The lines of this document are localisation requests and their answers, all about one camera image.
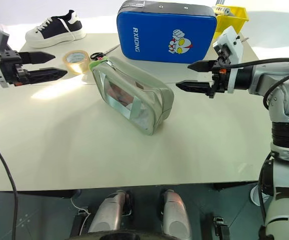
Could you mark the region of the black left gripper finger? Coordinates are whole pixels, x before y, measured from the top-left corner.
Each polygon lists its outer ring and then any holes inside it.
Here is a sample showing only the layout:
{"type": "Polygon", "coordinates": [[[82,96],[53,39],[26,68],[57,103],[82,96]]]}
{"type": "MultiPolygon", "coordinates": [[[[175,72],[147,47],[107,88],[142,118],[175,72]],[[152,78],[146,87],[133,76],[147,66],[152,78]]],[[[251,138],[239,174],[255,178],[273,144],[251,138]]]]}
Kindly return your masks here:
{"type": "Polygon", "coordinates": [[[25,72],[23,82],[52,82],[64,77],[67,70],[50,67],[25,72]]]}
{"type": "Polygon", "coordinates": [[[20,52],[19,56],[21,57],[22,64],[43,64],[56,57],[50,53],[43,51],[31,51],[31,52],[20,52]]]}

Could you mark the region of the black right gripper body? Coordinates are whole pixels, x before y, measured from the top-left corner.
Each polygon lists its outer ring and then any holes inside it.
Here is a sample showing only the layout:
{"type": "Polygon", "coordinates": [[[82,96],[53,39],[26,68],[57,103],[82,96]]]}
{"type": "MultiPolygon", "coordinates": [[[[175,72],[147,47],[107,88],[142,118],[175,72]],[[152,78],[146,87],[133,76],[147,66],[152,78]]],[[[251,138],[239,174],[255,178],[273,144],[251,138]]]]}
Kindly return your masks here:
{"type": "Polygon", "coordinates": [[[216,60],[208,61],[208,70],[212,73],[212,81],[210,89],[208,90],[208,97],[214,98],[216,93],[224,93],[228,90],[229,76],[231,70],[225,68],[225,65],[229,65],[230,50],[227,47],[223,47],[218,51],[218,58],[216,60]]]}

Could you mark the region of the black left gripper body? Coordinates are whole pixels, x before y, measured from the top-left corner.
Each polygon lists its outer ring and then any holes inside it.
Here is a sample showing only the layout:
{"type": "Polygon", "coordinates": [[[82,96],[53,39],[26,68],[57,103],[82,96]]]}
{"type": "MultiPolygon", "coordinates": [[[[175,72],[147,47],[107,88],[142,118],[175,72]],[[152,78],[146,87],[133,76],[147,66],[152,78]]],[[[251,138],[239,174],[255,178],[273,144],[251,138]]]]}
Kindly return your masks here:
{"type": "Polygon", "coordinates": [[[25,84],[25,70],[23,64],[25,53],[15,50],[0,52],[0,85],[22,86],[25,84]]]}

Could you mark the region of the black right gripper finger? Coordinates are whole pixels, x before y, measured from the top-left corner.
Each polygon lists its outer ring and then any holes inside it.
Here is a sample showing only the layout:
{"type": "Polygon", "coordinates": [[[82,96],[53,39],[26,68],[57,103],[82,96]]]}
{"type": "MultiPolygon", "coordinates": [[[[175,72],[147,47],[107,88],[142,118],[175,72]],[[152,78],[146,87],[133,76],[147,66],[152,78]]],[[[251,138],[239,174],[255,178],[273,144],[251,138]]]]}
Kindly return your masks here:
{"type": "Polygon", "coordinates": [[[184,80],[176,83],[175,85],[185,92],[205,94],[208,97],[213,96],[211,93],[212,88],[208,82],[184,80]]]}
{"type": "Polygon", "coordinates": [[[188,69],[199,73],[219,73],[217,60],[200,60],[187,66],[188,69]]]}

